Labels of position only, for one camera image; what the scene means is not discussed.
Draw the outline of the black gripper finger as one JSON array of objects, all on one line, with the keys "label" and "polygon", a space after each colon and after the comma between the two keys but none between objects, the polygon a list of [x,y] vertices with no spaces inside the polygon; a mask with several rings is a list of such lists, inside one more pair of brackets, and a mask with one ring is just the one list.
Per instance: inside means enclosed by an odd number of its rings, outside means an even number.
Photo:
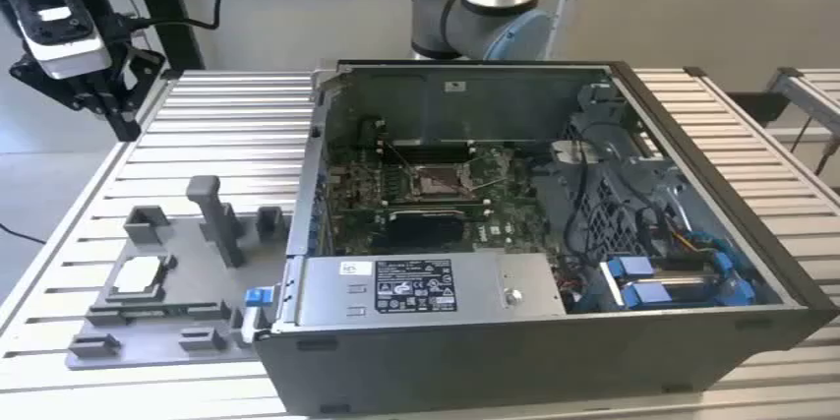
[{"label": "black gripper finger", "polygon": [[113,60],[107,79],[104,116],[119,141],[135,141],[139,137],[136,113],[164,64],[163,54],[139,48],[127,48]]},{"label": "black gripper finger", "polygon": [[93,72],[65,79],[55,79],[43,70],[35,57],[25,53],[9,68],[11,76],[29,88],[73,111],[89,110],[107,114],[103,73]]}]

